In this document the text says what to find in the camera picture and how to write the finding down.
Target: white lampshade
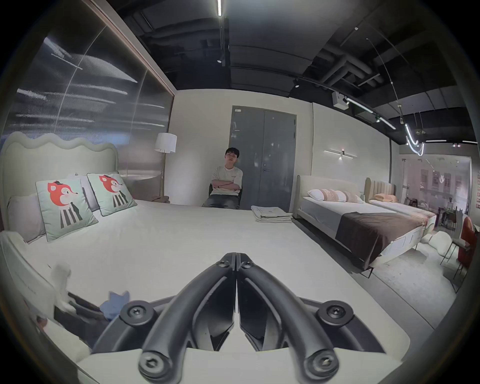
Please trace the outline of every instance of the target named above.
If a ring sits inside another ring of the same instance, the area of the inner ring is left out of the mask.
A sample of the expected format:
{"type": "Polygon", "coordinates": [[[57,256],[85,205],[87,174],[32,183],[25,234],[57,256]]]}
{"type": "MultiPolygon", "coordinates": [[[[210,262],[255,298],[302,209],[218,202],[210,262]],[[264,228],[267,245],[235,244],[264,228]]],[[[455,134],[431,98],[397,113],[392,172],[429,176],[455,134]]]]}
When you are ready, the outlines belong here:
{"type": "Polygon", "coordinates": [[[177,136],[172,133],[161,132],[155,142],[155,150],[158,152],[175,152],[177,147],[177,136]]]}

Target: carpet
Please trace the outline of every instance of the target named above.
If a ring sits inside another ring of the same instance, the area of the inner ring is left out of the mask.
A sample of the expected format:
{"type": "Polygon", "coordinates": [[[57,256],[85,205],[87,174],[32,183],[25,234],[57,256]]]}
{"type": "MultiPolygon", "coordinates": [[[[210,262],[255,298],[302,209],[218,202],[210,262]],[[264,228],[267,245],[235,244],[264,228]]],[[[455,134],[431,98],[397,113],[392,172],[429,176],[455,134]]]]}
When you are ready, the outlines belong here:
{"type": "MultiPolygon", "coordinates": [[[[428,244],[419,243],[403,255],[373,270],[379,279],[395,291],[433,328],[436,328],[450,309],[456,294],[452,280],[458,267],[457,250],[448,262],[428,244]]],[[[453,282],[457,287],[460,277],[453,282]]]]}

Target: black ceiling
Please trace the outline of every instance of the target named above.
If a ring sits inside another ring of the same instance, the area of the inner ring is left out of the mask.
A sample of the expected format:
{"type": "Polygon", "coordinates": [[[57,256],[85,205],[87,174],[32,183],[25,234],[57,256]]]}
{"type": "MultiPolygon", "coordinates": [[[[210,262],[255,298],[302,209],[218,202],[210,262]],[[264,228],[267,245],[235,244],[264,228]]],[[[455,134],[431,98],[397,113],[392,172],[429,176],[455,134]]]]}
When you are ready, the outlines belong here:
{"type": "Polygon", "coordinates": [[[420,141],[475,141],[410,0],[222,0],[222,17],[217,0],[109,2],[177,89],[243,89],[332,108],[335,89],[389,119],[399,129],[351,104],[343,111],[399,144],[398,104],[420,141]]]}

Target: gray floor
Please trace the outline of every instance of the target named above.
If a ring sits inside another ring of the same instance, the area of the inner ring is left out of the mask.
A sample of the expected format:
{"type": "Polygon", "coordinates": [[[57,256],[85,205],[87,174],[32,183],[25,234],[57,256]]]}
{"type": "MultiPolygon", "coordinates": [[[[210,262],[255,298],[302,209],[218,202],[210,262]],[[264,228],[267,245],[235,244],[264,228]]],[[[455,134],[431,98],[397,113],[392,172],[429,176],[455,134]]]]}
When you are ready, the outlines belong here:
{"type": "Polygon", "coordinates": [[[348,257],[348,251],[303,219],[294,220],[342,266],[410,337],[404,359],[423,344],[455,300],[460,278],[450,282],[457,269],[456,251],[448,262],[428,244],[418,244],[374,269],[370,278],[361,274],[348,257]]]}

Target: fox print pillow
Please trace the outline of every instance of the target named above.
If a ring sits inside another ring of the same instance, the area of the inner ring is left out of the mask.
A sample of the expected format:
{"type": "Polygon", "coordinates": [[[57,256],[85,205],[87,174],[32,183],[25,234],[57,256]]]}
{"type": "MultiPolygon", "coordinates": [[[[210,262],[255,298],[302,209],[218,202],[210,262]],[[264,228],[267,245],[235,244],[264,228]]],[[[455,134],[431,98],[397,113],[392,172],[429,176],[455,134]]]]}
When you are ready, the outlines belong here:
{"type": "Polygon", "coordinates": [[[98,223],[88,208],[80,179],[37,181],[35,185],[47,241],[98,223]]]}
{"type": "Polygon", "coordinates": [[[87,177],[102,216],[137,205],[118,173],[87,173],[87,177]]]}

